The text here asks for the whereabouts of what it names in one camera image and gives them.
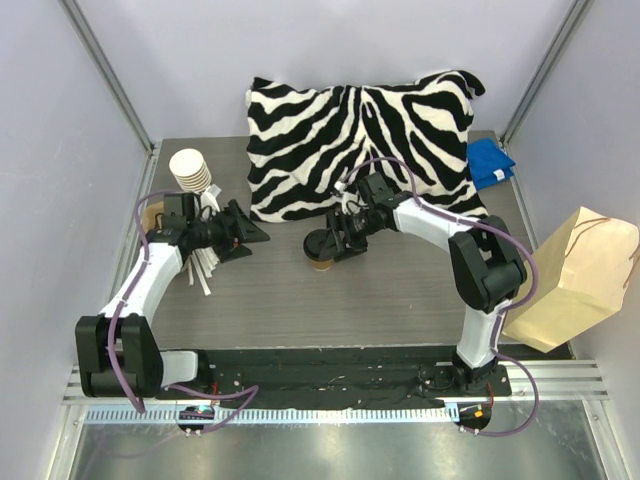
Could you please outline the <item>black plastic cup lid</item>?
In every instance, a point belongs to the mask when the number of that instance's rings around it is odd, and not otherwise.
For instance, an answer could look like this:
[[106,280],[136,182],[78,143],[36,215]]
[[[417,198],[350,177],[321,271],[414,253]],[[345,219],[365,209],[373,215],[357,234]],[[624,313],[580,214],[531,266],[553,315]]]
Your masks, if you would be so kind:
[[323,229],[316,229],[311,231],[303,241],[303,251],[309,260],[319,260],[318,259],[318,243],[319,243],[319,232]]

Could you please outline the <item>single brown paper cup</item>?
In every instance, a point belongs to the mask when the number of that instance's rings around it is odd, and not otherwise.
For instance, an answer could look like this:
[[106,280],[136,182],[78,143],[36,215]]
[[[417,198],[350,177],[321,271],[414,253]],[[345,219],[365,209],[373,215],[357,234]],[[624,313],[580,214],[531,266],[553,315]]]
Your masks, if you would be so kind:
[[333,259],[311,260],[310,263],[314,270],[319,272],[324,272],[324,271],[327,271],[334,264],[334,260]]

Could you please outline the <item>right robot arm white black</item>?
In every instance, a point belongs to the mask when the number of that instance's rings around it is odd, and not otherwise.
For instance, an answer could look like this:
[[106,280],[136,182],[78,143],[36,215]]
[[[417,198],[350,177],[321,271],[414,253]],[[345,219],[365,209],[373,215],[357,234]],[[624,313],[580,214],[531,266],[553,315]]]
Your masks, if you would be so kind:
[[430,396],[489,393],[505,310],[527,278],[518,249],[505,237],[504,222],[496,216],[466,219],[418,202],[379,173],[359,181],[357,191],[361,201],[355,209],[327,213],[324,228],[305,237],[305,255],[316,269],[325,270],[365,253],[369,236],[382,230],[413,235],[448,253],[465,305],[462,334],[451,365],[421,369],[418,384]]

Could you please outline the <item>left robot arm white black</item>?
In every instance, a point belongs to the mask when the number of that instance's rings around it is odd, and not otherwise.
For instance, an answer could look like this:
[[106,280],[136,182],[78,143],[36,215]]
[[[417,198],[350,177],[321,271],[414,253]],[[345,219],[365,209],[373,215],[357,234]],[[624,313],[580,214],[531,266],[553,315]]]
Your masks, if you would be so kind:
[[232,200],[217,211],[200,195],[162,191],[163,208],[150,229],[141,229],[141,249],[123,285],[96,315],[75,327],[80,384],[88,397],[126,397],[136,409],[175,386],[190,398],[205,397],[213,375],[201,350],[162,350],[151,324],[164,294],[199,249],[221,262],[251,255],[249,244],[269,241]]

